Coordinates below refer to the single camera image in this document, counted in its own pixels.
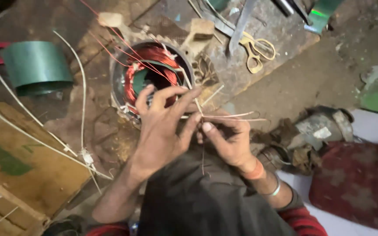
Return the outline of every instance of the copper coil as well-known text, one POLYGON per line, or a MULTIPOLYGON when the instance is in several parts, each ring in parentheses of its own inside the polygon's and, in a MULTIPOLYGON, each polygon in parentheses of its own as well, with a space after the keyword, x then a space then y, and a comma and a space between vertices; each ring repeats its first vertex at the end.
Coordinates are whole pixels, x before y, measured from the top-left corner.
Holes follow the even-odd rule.
MULTIPOLYGON (((132 55, 135 58, 141 58, 141 60, 150 60, 150 61, 158 61, 161 63, 164 63, 166 65, 169 65, 172 68, 179 68, 179 65, 177 62, 173 59, 171 59, 167 54, 170 54, 169 51, 165 51, 163 48, 160 47, 150 47, 150 48, 142 48, 136 51, 134 55, 132 55)), ((137 71, 143 70, 145 68, 155 70, 162 74, 170 83, 170 86, 176 86, 178 85, 177 83, 177 76, 176 74, 164 67, 160 71, 156 69, 153 65, 151 65, 148 62, 135 62, 135 58, 129 57, 126 62, 128 65, 131 65, 128 70, 125 73, 125 84, 124 84, 124 91, 125 91, 125 101, 128 102, 131 105, 135 105, 136 97, 135 97, 135 92, 133 89, 133 79, 134 75, 137 71)), ((170 97, 166 101, 166 106, 169 107, 173 105, 176 101, 176 96, 170 97)), ((133 113, 138 115, 138 111, 135 109, 129 108, 133 113)))

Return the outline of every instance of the orange wristband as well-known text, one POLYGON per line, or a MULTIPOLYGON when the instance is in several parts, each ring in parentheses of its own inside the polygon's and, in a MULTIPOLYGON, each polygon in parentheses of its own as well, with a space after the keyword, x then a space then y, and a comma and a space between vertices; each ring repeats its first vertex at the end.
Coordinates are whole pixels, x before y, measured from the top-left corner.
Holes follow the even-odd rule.
POLYGON ((260 179, 263 175, 265 169, 263 168, 262 163, 256 159, 256 167, 252 172, 242 173, 241 175, 246 179, 260 179))

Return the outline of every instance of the workshop floor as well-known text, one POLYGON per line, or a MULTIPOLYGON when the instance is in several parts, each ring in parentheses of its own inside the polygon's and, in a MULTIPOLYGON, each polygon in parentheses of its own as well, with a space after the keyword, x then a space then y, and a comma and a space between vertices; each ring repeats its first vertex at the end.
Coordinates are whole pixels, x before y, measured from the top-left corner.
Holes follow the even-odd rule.
POLYGON ((378 9, 326 33, 319 43, 250 86, 230 103, 236 113, 257 110, 262 118, 270 119, 270 128, 269 123, 251 123, 253 128, 268 131, 281 118, 294 121, 305 108, 315 105, 357 107, 360 102, 357 89, 364 86, 360 73, 375 65, 378 66, 378 9))

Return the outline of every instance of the yellow scissors handle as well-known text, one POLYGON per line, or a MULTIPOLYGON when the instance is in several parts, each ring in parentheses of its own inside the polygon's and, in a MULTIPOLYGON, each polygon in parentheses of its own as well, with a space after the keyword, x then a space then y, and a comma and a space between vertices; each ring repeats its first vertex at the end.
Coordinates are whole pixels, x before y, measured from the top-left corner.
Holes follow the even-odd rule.
POLYGON ((263 56, 265 57, 266 59, 268 60, 273 60, 275 58, 275 54, 276 54, 276 51, 275 51, 275 47, 273 44, 271 44, 268 40, 265 40, 265 39, 253 39, 251 35, 249 35, 248 33, 246 32, 243 32, 243 37, 240 39, 239 43, 241 45, 243 45, 246 50, 247 50, 247 62, 246 62, 246 65, 247 65, 247 68, 249 69, 249 71, 252 73, 252 74, 255 74, 257 72, 259 72, 260 70, 262 70, 263 68, 263 64, 262 62, 260 61, 260 56, 263 56), (268 57, 265 55, 265 53, 262 53, 261 51, 259 51, 256 47, 255 47, 255 44, 258 43, 258 42, 265 42, 266 44, 270 45, 272 50, 273 50, 273 56, 272 57, 268 57), (252 50, 251 50, 251 47, 253 48, 253 50, 255 50, 259 55, 255 55, 252 50), (249 66, 249 61, 250 60, 255 60, 257 66, 255 67, 250 67, 249 66))

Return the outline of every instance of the silver bangle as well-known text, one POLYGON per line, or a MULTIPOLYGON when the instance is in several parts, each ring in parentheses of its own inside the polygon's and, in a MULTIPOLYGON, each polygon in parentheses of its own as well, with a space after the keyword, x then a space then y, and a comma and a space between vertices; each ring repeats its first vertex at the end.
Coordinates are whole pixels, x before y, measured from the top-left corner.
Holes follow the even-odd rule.
POLYGON ((262 194, 264 196, 275 196, 276 194, 278 194, 279 190, 281 189, 281 179, 276 173, 273 173, 273 174, 275 175, 275 178, 276 178, 276 189, 270 194, 262 194))

